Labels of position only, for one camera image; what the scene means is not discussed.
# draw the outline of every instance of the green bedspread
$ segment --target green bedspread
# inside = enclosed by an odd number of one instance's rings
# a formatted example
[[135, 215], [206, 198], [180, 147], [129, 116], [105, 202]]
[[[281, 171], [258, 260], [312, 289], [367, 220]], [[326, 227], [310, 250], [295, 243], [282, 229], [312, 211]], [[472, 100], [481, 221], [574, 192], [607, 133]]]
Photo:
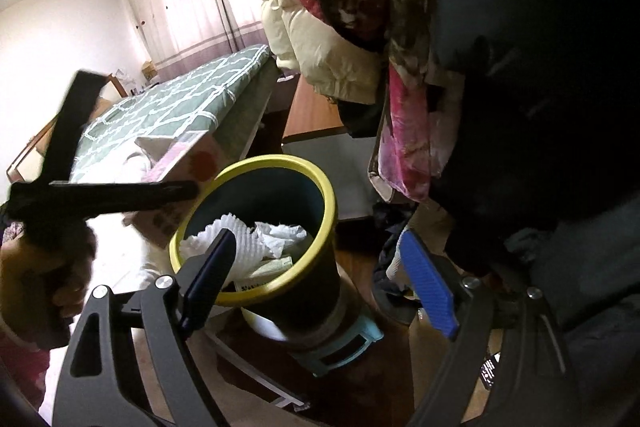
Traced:
[[82, 134], [72, 180], [78, 180], [126, 140], [138, 136], [173, 138], [185, 131], [217, 129], [269, 57], [267, 46], [249, 46], [143, 94], [124, 98]]

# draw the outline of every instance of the bed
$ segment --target bed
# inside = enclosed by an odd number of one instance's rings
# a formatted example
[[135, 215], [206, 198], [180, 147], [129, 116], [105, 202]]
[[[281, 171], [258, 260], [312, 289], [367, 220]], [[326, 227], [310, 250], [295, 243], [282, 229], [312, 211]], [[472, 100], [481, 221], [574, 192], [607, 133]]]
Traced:
[[[108, 77], [78, 144], [72, 181], [135, 137], [175, 138], [190, 130], [212, 130], [230, 162], [243, 158], [254, 139], [280, 70], [265, 45], [217, 58], [196, 70], [127, 97]], [[32, 181], [40, 173], [52, 118], [6, 171], [9, 181]]]

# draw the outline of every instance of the metal screw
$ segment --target metal screw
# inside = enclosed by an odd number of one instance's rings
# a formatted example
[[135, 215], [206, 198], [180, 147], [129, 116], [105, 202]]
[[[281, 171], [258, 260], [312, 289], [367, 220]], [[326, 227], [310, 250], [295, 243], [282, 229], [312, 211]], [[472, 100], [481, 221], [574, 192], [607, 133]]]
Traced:
[[542, 299], [543, 293], [540, 288], [536, 288], [535, 286], [530, 286], [527, 288], [527, 295], [530, 299], [537, 301], [538, 299]]
[[170, 275], [163, 275], [162, 277], [158, 277], [156, 279], [156, 287], [164, 290], [165, 288], [169, 288], [174, 283], [174, 278]]
[[469, 290], [475, 290], [480, 285], [480, 280], [477, 277], [465, 277], [462, 285]]
[[107, 293], [109, 293], [109, 289], [107, 288], [107, 286], [100, 285], [100, 286], [96, 286], [94, 288], [94, 291], [92, 292], [92, 295], [96, 299], [102, 299], [104, 296], [107, 295]]

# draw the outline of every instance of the white wall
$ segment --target white wall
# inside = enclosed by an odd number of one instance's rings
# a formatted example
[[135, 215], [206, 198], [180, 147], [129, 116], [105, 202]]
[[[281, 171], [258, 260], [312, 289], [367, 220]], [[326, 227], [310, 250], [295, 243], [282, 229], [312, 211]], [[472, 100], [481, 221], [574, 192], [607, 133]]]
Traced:
[[143, 80], [124, 0], [23, 0], [0, 12], [0, 202], [6, 168], [55, 116], [79, 69]]

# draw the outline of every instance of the label sticker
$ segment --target label sticker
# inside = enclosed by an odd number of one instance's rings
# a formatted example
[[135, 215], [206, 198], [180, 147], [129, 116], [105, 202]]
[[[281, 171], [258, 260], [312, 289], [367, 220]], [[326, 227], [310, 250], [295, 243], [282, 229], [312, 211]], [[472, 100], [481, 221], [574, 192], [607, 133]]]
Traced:
[[480, 379], [487, 391], [490, 391], [494, 384], [495, 368], [498, 367], [498, 362], [500, 362], [500, 352], [486, 359], [480, 368]]

